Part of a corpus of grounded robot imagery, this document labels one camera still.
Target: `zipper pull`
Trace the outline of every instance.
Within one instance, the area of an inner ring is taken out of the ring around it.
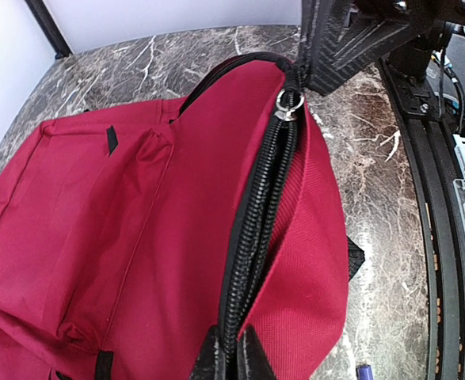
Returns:
[[[297,109],[299,109],[304,104],[304,95],[302,93],[299,93],[299,102],[295,106],[285,107],[281,105],[283,95],[285,95],[285,93],[287,93],[287,91],[285,89],[282,89],[276,97],[276,108],[278,109],[274,112],[274,116],[283,121],[296,121],[297,115],[295,114],[295,111],[297,111]],[[288,103],[293,104],[294,93],[287,94],[289,96],[289,99],[291,99]]]

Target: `metal zipper pull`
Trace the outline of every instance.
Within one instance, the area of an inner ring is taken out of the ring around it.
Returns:
[[[297,115],[295,111],[304,104],[304,95],[299,93],[299,103],[294,107],[284,107],[281,105],[281,98],[285,94],[285,89],[282,89],[278,96],[276,97],[276,108],[277,111],[274,112],[274,116],[283,121],[296,121]]]

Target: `white wall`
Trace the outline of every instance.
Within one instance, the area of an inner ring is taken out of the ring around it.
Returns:
[[[45,0],[73,52],[182,30],[300,23],[301,0]]]
[[[0,142],[55,53],[22,0],[0,0]]]

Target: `black rail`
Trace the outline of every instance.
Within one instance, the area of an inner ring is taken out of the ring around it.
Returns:
[[[414,178],[425,243],[429,298],[428,380],[465,379],[465,231],[453,182],[454,122],[438,117],[427,81],[410,82],[385,59],[379,70],[391,98]]]
[[[56,59],[68,57],[72,54],[72,50],[63,38],[63,35],[58,29],[54,19],[49,13],[43,0],[25,0],[28,8],[32,11],[33,16],[38,22],[40,28],[49,40],[52,48],[55,49]]]

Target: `black strap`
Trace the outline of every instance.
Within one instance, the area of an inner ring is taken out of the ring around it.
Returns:
[[[238,342],[238,380],[276,380],[260,339],[252,325],[246,327]]]
[[[94,380],[111,380],[112,360],[114,359],[114,352],[112,351],[99,351],[97,356],[97,363],[95,364],[95,378]],[[72,378],[56,371],[56,377],[59,380],[72,380]]]
[[[189,380],[226,380],[225,352],[219,347],[218,326],[214,325],[202,343]]]

